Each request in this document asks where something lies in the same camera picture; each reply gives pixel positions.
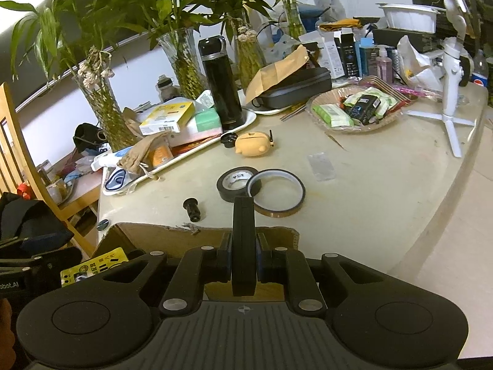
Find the table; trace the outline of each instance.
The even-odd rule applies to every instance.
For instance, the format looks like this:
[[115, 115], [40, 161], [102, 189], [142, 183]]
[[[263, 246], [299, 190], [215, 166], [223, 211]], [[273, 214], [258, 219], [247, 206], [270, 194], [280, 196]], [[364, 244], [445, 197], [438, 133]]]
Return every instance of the table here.
[[[260, 117], [248, 131], [272, 129], [276, 146], [266, 156], [245, 158], [217, 143], [148, 180], [134, 193], [100, 196], [99, 220], [181, 226], [189, 222], [182, 204], [195, 197], [205, 228], [231, 227], [233, 206], [221, 200], [216, 181], [235, 167], [281, 168], [306, 188], [298, 213], [269, 218], [255, 213], [257, 226], [293, 228], [306, 257], [336, 252], [411, 279], [438, 242], [475, 160], [483, 131], [487, 91], [469, 84], [461, 90], [469, 105], [457, 116], [476, 122], [458, 127], [463, 158], [454, 158], [443, 124], [403, 115], [368, 134], [339, 134], [334, 143], [306, 113], [285, 123], [279, 115]], [[439, 112], [441, 105], [418, 101], [413, 109]], [[317, 182], [307, 156], [325, 152], [337, 178]], [[100, 232], [101, 240], [107, 230]]]
[[86, 174], [75, 181], [70, 198], [60, 205], [64, 218], [70, 218], [99, 199], [103, 173]]

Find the silver screw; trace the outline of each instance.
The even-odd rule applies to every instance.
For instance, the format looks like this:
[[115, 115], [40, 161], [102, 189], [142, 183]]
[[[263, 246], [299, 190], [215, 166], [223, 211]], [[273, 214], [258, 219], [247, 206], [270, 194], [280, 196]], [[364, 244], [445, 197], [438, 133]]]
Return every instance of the silver screw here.
[[177, 311], [186, 308], [187, 303], [183, 299], [168, 299], [163, 302], [166, 310]]
[[315, 299], [305, 299], [298, 303], [298, 306], [301, 310], [305, 310], [306, 312], [316, 312], [320, 310], [324, 305], [322, 302]]

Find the roll of tape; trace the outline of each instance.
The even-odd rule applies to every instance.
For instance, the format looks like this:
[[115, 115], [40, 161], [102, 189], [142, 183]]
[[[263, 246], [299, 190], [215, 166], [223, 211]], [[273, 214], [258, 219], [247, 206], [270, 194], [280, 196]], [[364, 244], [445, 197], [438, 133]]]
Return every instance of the roll of tape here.
[[[276, 211], [276, 210], [270, 210], [266, 207], [262, 207], [257, 203], [257, 201], [255, 200], [255, 195], [258, 193], [258, 191], [257, 193], [253, 194], [254, 192], [253, 185], [259, 182], [261, 179], [268, 178], [271, 176], [280, 176], [282, 178], [289, 179], [291, 182], [293, 182], [295, 185], [298, 186], [299, 200], [295, 206], [288, 208], [287, 210]], [[305, 200], [305, 195], [306, 195], [305, 185], [303, 185], [301, 180], [295, 174], [292, 174], [289, 171], [279, 170], [279, 169], [260, 171], [258, 174], [252, 176], [248, 180], [248, 183], [246, 184], [246, 192], [248, 196], [253, 197], [253, 203], [256, 212], [259, 212], [264, 216], [273, 217], [273, 218], [288, 217], [298, 212], [301, 208], [301, 205], [303, 204], [303, 201]]]
[[[250, 166], [242, 166], [229, 170], [228, 172], [221, 175], [218, 179], [216, 187], [218, 188], [219, 195], [224, 201], [230, 203], [233, 203], [235, 197], [248, 196], [248, 180], [257, 174], [258, 171]], [[255, 196], [260, 191], [260, 188], [262, 188], [262, 182], [254, 182], [250, 188], [251, 195]]]

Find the chair backrest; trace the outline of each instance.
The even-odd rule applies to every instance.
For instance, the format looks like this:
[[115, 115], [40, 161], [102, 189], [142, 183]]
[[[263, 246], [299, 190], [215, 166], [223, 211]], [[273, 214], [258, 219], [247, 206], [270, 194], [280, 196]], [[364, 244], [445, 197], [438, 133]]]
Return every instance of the chair backrest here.
[[[7, 132], [12, 138], [13, 146], [9, 143]], [[8, 85], [3, 83], [0, 86], [0, 190], [16, 193], [17, 186], [24, 181], [22, 174], [29, 182], [36, 198], [45, 201], [57, 218], [66, 222], [68, 229], [74, 233], [77, 244], [90, 256], [95, 248], [73, 228], [67, 221], [68, 218], [63, 218], [62, 211], [51, 198], [36, 171], [22, 134]]]

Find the white plastic container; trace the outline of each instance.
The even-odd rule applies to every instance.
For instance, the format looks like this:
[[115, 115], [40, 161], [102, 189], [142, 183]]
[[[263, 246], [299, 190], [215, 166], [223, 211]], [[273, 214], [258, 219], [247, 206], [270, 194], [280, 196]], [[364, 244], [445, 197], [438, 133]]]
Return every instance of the white plastic container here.
[[435, 33], [438, 10], [423, 5], [386, 4], [385, 12], [389, 27], [405, 31]]

